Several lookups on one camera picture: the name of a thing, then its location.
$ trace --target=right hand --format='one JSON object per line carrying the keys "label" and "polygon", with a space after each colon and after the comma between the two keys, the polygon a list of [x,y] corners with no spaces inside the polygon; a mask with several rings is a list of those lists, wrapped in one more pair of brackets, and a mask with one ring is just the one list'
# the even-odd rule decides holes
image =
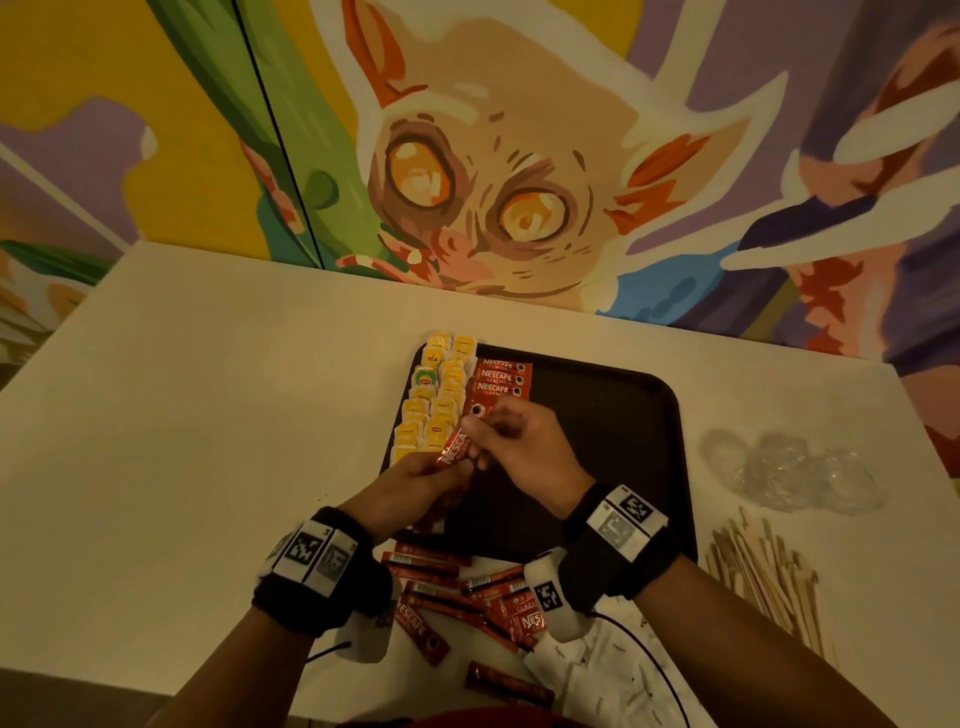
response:
{"label": "right hand", "polygon": [[467,415],[460,427],[481,470],[495,459],[517,488],[559,519],[569,516],[596,482],[580,467],[552,409],[505,396],[485,422]]}

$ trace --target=hand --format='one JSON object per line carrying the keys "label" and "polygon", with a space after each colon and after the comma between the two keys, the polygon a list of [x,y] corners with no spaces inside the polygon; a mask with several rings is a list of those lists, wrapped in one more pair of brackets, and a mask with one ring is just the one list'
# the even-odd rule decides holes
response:
{"label": "hand", "polygon": [[580,467],[552,409],[505,396],[485,422],[467,415],[460,427],[481,470],[496,459],[517,488],[559,519],[569,516],[596,482]]}
{"label": "hand", "polygon": [[436,452],[413,452],[381,473],[340,510],[366,529],[374,545],[382,544],[425,516],[438,498],[449,503],[467,489],[473,473],[469,460],[433,473],[436,462]]}

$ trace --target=black tray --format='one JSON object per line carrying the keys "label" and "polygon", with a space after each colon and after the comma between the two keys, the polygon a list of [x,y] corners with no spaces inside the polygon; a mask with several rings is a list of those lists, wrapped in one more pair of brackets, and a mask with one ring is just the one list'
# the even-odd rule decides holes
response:
{"label": "black tray", "polygon": [[[401,402],[422,351],[420,347],[410,365]],[[599,480],[623,483],[649,500],[670,519],[670,530],[696,563],[684,436],[670,387],[647,374],[487,344],[477,347],[477,356],[532,362],[530,399],[557,413],[580,464]],[[395,426],[401,418],[398,406]],[[393,443],[392,432],[381,472],[390,466]],[[521,493],[498,465],[473,476],[467,496],[447,515],[443,534],[408,529],[397,538],[520,563],[563,543],[560,521]]]}

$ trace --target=wire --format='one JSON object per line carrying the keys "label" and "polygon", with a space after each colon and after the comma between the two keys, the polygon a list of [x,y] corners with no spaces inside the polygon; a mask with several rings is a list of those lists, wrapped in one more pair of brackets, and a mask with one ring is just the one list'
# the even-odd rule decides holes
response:
{"label": "wire", "polygon": [[617,627],[621,631],[625,632],[630,637],[630,639],[633,640],[637,644],[637,646],[646,653],[647,657],[650,658],[650,662],[654,664],[654,667],[657,669],[657,672],[660,673],[660,677],[663,678],[663,682],[666,683],[666,687],[669,688],[670,692],[673,693],[673,699],[677,701],[677,707],[680,708],[680,715],[684,717],[684,723],[686,724],[686,728],[690,728],[690,719],[686,716],[686,711],[684,710],[684,704],[680,702],[680,697],[677,695],[677,691],[673,689],[673,684],[670,682],[670,678],[666,676],[666,673],[663,671],[663,668],[660,667],[660,663],[654,659],[654,656],[652,654],[650,654],[650,650],[647,649],[646,646],[636,638],[636,635],[633,632],[631,632],[625,626],[620,624],[620,622],[618,622],[613,617],[602,615],[599,612],[587,612],[587,616],[597,617],[598,619],[603,619],[605,621],[608,621],[614,627]]}
{"label": "wire", "polygon": [[347,648],[348,648],[349,646],[351,646],[352,644],[353,644],[353,643],[334,644],[332,647],[328,647],[327,649],[322,649],[322,650],[321,650],[320,652],[318,652],[316,655],[310,655],[310,657],[308,657],[308,658],[306,659],[306,662],[305,662],[304,664],[305,664],[305,665],[309,665],[309,664],[312,663],[314,660],[317,660],[317,659],[323,657],[324,655],[328,655],[328,654],[330,654],[331,652],[336,652],[338,649],[347,649]]}

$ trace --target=white table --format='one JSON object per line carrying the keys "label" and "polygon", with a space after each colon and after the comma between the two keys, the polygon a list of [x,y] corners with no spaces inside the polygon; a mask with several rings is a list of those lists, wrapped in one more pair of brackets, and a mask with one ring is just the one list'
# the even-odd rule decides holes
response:
{"label": "white table", "polygon": [[[376,476],[432,328],[664,379],[701,554],[741,502],[698,454],[707,431],[859,453],[883,510],[762,515],[819,571],[842,671],[901,726],[960,724],[960,502],[891,368],[150,243],[0,393],[0,667],[175,692],[283,529]],[[396,630],[378,665],[309,667],[295,715],[486,704],[455,688],[471,657],[523,674],[431,620],[454,646],[439,670]]]}

